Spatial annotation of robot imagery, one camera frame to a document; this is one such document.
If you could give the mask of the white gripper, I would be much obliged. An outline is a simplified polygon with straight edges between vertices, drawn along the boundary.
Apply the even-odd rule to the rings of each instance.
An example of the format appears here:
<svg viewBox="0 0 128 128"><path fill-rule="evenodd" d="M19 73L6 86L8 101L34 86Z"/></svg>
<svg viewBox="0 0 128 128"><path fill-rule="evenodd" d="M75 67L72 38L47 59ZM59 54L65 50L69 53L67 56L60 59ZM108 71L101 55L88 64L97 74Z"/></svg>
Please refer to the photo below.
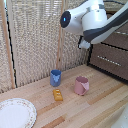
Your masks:
<svg viewBox="0 0 128 128"><path fill-rule="evenodd" d="M89 49L91 46L90 43L88 43L87 41L84 40L84 37L81 36L80 39L79 39L79 42L78 42L78 48L81 49L81 48L84 48L84 49Z"/></svg>

